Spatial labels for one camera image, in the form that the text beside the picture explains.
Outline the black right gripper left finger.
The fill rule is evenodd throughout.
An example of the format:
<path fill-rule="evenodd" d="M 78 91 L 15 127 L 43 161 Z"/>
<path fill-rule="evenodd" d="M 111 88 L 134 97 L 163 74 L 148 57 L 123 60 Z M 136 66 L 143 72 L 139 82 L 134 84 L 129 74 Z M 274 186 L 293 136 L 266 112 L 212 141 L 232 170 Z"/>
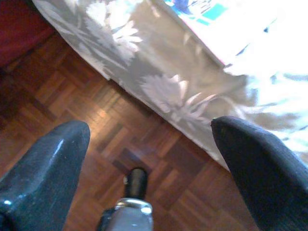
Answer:
<path fill-rule="evenodd" d="M 0 231 L 62 231 L 90 141 L 82 121 L 39 138 L 0 179 Z"/>

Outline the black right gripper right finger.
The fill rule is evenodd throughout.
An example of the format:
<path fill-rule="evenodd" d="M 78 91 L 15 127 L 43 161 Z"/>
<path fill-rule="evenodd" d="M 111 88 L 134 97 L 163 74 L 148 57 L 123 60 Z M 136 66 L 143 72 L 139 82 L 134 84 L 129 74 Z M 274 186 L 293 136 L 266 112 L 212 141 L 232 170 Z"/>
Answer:
<path fill-rule="evenodd" d="M 211 128 L 258 228 L 308 231 L 308 167 L 260 126 L 222 116 Z"/>

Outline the colourful children's book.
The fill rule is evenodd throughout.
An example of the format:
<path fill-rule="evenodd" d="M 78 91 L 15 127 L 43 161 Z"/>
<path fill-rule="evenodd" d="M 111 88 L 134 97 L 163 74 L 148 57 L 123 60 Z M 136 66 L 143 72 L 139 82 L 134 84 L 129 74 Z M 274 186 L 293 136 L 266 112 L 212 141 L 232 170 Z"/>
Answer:
<path fill-rule="evenodd" d="M 276 0 L 153 0 L 214 56 L 231 64 L 277 18 Z"/>

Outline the large red cushion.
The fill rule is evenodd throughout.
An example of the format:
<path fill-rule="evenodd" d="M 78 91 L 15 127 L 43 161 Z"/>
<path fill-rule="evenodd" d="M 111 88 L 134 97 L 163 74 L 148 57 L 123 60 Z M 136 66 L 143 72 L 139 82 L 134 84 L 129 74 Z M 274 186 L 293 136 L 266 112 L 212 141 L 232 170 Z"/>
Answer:
<path fill-rule="evenodd" d="M 54 32 L 33 0 L 0 0 L 0 67 L 16 60 Z"/>

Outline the beige floral bedspread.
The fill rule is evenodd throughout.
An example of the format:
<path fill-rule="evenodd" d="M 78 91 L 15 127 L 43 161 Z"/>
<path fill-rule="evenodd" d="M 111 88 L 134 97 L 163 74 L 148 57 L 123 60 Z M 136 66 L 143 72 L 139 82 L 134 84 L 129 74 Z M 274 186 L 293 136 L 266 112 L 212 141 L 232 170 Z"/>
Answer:
<path fill-rule="evenodd" d="M 235 116 L 276 135 L 308 166 L 308 73 L 222 70 L 149 0 L 33 0 L 87 63 L 225 166 L 210 122 Z"/>

